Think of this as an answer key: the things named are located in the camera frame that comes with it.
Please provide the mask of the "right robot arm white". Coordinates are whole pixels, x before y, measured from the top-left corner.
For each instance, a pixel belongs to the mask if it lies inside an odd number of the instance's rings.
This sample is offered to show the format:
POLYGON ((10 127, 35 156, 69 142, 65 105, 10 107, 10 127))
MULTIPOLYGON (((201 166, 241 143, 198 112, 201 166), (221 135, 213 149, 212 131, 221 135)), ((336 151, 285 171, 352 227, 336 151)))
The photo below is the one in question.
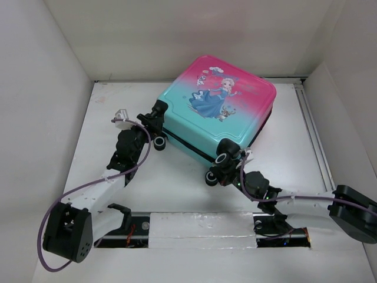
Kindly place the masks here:
POLYGON ((359 242, 376 243, 376 202, 355 189, 339 185, 334 191, 303 195, 270 185, 259 171, 244 172, 246 159, 221 154, 211 172, 221 185, 233 184, 257 207, 272 215, 279 232, 299 228, 340 230, 359 242))

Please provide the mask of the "pink teal kids suitcase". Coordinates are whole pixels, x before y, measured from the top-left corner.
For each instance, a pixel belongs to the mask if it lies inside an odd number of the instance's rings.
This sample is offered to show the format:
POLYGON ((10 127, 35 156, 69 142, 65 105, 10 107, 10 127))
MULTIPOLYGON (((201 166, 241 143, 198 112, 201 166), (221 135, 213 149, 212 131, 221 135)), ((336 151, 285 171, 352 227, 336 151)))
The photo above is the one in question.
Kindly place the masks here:
POLYGON ((158 97, 163 134, 176 147, 206 164, 209 186, 215 159, 240 159, 272 113, 277 91, 265 79, 211 55, 196 58, 158 97))

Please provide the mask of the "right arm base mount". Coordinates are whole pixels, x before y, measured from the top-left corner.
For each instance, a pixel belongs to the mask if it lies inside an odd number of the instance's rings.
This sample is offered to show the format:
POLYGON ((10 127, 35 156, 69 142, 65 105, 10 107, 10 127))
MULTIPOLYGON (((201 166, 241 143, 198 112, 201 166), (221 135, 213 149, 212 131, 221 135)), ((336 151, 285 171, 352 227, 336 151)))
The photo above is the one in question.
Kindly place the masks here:
POLYGON ((292 228, 280 216, 266 213, 254 214, 253 220, 258 248, 311 247, 306 228, 292 228))

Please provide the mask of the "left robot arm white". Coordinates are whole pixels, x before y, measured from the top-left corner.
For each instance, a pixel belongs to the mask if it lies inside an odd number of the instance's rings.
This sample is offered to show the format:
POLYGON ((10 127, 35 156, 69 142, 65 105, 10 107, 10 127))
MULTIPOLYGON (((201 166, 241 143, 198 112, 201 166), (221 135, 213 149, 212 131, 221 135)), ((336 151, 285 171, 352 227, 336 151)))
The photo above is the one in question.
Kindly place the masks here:
POLYGON ((49 207, 37 236, 38 258, 46 270, 56 271, 45 262, 44 251, 80 263, 106 233, 130 230, 130 209, 112 203, 111 198, 131 182, 147 158, 143 148, 152 147, 164 123, 163 115, 155 110, 137 118, 138 122, 120 115, 113 119, 113 123, 128 128, 119 133, 115 152, 101 178, 61 195, 49 207))

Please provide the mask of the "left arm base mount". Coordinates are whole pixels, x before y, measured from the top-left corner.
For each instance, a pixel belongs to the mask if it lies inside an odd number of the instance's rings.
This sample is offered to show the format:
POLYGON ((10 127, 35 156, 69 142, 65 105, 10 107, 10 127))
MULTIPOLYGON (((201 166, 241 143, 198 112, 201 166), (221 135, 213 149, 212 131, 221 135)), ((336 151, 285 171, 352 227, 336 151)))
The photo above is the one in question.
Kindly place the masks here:
POLYGON ((95 248, 148 248, 150 214, 112 203, 94 227, 95 248))

